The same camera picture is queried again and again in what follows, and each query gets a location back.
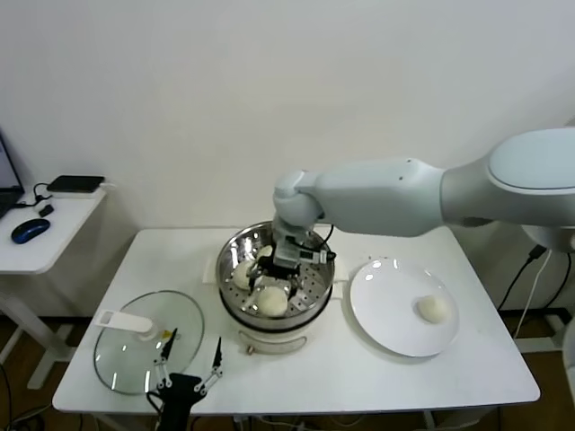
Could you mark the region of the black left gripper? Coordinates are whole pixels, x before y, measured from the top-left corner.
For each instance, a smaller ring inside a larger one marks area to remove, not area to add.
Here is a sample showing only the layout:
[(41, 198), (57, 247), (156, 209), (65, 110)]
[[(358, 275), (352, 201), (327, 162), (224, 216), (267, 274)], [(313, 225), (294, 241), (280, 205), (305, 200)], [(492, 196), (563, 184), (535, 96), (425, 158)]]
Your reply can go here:
[(156, 388), (163, 402), (159, 415), (158, 431), (181, 431), (187, 427), (191, 408), (202, 400), (212, 386), (223, 376), (222, 338), (218, 339), (217, 348), (208, 376), (201, 379), (187, 374), (170, 374), (167, 362), (178, 335), (178, 329), (172, 331), (171, 337), (161, 349), (160, 356), (154, 360)]

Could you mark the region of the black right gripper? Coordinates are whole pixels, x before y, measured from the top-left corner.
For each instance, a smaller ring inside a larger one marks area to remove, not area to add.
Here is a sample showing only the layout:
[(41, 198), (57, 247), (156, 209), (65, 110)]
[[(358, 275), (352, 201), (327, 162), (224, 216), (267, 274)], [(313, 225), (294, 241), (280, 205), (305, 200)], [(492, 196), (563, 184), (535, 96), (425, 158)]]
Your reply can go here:
[(276, 265), (272, 256), (262, 256), (258, 259), (258, 264), (253, 264), (246, 270), (247, 288), (249, 290), (253, 290), (256, 287), (261, 275), (289, 280), (289, 306), (297, 312), (303, 312), (308, 308), (306, 291), (297, 278), (300, 275), (299, 267), (284, 268)]

